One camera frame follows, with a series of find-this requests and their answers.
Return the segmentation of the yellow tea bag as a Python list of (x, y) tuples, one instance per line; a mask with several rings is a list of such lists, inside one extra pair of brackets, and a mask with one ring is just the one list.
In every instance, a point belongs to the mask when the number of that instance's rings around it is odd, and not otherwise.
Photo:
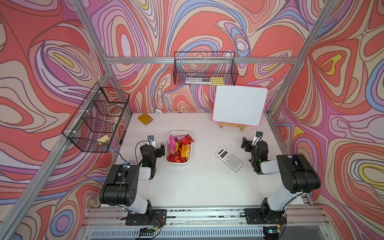
[(191, 157), (191, 144), (183, 145), (181, 150), (181, 157), (190, 159)]
[(175, 146), (175, 150), (174, 150), (174, 154), (177, 154), (180, 150), (180, 145), (178, 142), (176, 142), (176, 146)]

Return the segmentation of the white plastic storage box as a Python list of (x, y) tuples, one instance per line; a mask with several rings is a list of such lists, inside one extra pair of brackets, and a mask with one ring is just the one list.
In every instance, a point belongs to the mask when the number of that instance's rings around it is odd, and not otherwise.
[(192, 158), (194, 138), (188, 131), (172, 131), (166, 144), (166, 163), (170, 165), (186, 165)]

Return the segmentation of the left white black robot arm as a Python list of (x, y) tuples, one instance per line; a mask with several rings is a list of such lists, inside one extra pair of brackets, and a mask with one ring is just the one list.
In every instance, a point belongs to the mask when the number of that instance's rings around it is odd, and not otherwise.
[(140, 147), (143, 159), (138, 165), (113, 165), (100, 192), (100, 203), (119, 206), (138, 215), (151, 215), (152, 204), (138, 191), (140, 181), (152, 180), (156, 174), (157, 159), (165, 155), (165, 145)]

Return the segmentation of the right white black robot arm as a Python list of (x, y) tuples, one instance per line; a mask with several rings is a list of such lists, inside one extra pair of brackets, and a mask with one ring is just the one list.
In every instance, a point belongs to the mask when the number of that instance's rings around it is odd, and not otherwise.
[(241, 148), (251, 154), (253, 170), (258, 175), (280, 174), (282, 185), (262, 202), (258, 214), (265, 221), (281, 217), (285, 208), (296, 197), (310, 193), (321, 187), (321, 180), (307, 158), (302, 155), (277, 155), (275, 159), (268, 159), (268, 144), (260, 138), (252, 141), (245, 137)]

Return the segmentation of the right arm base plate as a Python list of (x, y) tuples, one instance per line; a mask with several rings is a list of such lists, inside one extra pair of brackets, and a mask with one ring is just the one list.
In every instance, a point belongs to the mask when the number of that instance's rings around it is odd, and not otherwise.
[(244, 209), (242, 216), (246, 218), (248, 225), (284, 225), (287, 223), (284, 211), (275, 212), (259, 208)]

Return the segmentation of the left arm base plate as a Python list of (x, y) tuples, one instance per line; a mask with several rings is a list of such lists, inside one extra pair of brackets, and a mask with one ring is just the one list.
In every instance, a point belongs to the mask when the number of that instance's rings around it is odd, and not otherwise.
[(155, 226), (162, 227), (166, 223), (167, 210), (157, 209), (152, 210), (151, 214), (132, 214), (128, 213), (127, 217), (124, 218), (126, 226)]

